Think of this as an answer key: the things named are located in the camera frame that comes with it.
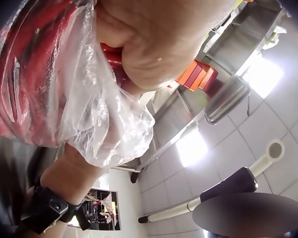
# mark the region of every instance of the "pipe opening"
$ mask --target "pipe opening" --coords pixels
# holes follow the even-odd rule
[[[281,155],[281,153],[282,153],[282,146],[279,143],[273,143],[269,147],[269,155],[273,159],[278,158]]]

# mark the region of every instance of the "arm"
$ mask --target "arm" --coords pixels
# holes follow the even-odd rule
[[[58,194],[64,201],[79,204],[89,192],[94,182],[103,174],[103,169],[90,165],[80,153],[66,144],[64,153],[41,176],[40,183]],[[31,200],[33,188],[26,196]],[[28,231],[26,238],[63,237],[67,223],[57,221],[56,225],[40,235]]]

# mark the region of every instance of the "hand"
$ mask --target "hand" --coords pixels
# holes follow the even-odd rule
[[[137,95],[167,86],[193,61],[208,32],[233,10],[236,0],[99,0],[98,41],[123,47],[131,79],[122,86]]]

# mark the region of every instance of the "framed picture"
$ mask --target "framed picture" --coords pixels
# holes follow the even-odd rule
[[[91,230],[120,230],[117,192],[92,188],[81,207]],[[67,226],[80,228],[75,216]]]

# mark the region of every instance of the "bright light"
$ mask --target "bright light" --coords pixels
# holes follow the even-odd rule
[[[198,162],[208,151],[198,129],[185,135],[176,145],[184,168]]]
[[[278,65],[257,55],[248,72],[243,76],[251,88],[262,98],[266,98],[284,75]]]
[[[203,229],[204,238],[208,238],[208,231]]]
[[[78,223],[78,220],[76,219],[76,216],[73,216],[73,219],[68,224],[75,227],[79,227],[79,223]]]

